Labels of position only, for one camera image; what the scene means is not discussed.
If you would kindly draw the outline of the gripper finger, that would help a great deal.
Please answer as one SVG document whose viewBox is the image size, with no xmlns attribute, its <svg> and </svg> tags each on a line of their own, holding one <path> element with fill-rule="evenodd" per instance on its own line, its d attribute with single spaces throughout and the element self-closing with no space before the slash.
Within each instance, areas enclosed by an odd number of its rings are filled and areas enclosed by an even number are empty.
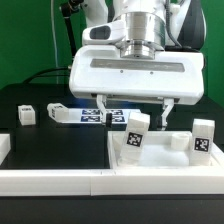
<svg viewBox="0 0 224 224">
<path fill-rule="evenodd" d="M 106 100 L 107 100 L 107 97 L 105 95 L 97 95 L 96 103 L 101 113 L 101 122 L 105 126 L 111 126 L 112 114 L 106 111 Z"/>
<path fill-rule="evenodd" d="M 172 98 L 166 98 L 163 100 L 162 104 L 162 114 L 159 116 L 158 119 L 158 126 L 159 130 L 164 131 L 167 127 L 167 117 L 170 114 L 171 110 L 174 107 L 174 100 Z"/>
</svg>

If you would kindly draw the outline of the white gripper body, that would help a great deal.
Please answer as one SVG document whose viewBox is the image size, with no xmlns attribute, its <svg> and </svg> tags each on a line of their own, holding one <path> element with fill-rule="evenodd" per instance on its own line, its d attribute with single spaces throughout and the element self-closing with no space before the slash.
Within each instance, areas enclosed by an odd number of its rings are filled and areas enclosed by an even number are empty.
<svg viewBox="0 0 224 224">
<path fill-rule="evenodd" d="M 204 94 L 203 67 L 200 53 L 159 51 L 149 60 L 122 58 L 113 45 L 89 45 L 75 56 L 69 87 L 78 98 L 194 105 Z"/>
</svg>

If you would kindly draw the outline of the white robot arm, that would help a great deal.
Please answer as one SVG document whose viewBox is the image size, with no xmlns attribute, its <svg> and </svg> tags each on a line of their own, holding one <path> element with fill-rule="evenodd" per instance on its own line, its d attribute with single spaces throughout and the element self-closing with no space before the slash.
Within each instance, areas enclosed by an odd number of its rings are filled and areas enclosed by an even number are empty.
<svg viewBox="0 0 224 224">
<path fill-rule="evenodd" d="M 112 124 L 108 100 L 161 104 L 165 128 L 174 105 L 203 96 L 200 0 L 67 0 L 61 12 L 73 56 L 70 90 L 96 100 L 104 125 Z"/>
</svg>

